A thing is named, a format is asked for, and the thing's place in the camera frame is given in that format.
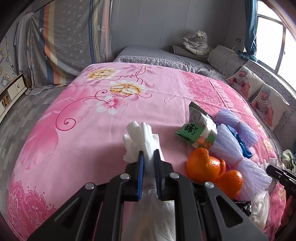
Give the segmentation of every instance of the orange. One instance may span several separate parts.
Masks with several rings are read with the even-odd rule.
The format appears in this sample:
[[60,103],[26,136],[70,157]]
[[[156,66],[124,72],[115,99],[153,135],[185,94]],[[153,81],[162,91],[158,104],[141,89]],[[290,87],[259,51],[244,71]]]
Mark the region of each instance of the orange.
[[217,181],[216,186],[221,189],[231,200],[242,188],[243,178],[239,171],[231,170],[222,175]]
[[225,173],[225,169],[224,160],[209,156],[208,150],[202,147],[190,154],[186,164],[187,177],[199,183],[215,183]]

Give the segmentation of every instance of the cartoon wallpaper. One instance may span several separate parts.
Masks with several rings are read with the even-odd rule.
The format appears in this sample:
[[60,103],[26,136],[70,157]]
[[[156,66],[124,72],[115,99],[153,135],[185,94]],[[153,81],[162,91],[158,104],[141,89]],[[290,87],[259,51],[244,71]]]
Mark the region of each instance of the cartoon wallpaper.
[[7,37],[0,43],[0,92],[17,76],[15,68],[11,62]]

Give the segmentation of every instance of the pink blanket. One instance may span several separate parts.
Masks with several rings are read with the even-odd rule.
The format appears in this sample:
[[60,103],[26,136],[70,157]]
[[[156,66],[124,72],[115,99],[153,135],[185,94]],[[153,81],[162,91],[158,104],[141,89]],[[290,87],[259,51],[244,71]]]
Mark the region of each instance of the pink blanket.
[[[227,107],[248,123],[259,135],[254,161],[275,157],[247,103],[221,81],[159,66],[93,64],[45,111],[21,150],[8,197],[13,231],[26,240],[86,182],[105,183],[124,172],[122,136],[134,120],[151,125],[165,160],[185,175],[193,147],[174,132],[188,121],[192,100],[212,116]],[[271,240],[285,208],[280,184],[270,201],[264,232]]]

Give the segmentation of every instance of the silver bolt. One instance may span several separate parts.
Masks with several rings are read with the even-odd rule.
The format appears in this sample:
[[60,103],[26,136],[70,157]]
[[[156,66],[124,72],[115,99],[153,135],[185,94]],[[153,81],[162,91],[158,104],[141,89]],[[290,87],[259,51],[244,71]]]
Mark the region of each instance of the silver bolt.
[[170,173],[170,177],[173,178],[173,179],[177,179],[177,178],[179,178],[180,176],[179,176],[179,173],[171,172],[171,173]]
[[211,182],[206,182],[206,183],[205,183],[205,186],[206,186],[207,188],[213,188],[213,187],[214,187],[214,184],[211,183]]
[[85,184],[85,189],[87,189],[87,190],[91,190],[91,189],[94,189],[94,184],[93,183],[87,183],[87,184]]
[[120,178],[123,179],[123,180],[126,180],[126,179],[130,178],[130,175],[128,173],[123,173],[123,174],[120,175]]

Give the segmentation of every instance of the blue curtain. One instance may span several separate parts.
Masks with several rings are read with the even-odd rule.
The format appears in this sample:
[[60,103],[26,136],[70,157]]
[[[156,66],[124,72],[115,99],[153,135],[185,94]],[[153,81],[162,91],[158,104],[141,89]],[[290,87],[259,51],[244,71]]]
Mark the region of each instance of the blue curtain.
[[251,59],[257,62],[256,58],[256,32],[257,32],[257,0],[244,0],[246,11],[246,35],[244,46],[247,52],[238,51],[237,54],[245,60]]

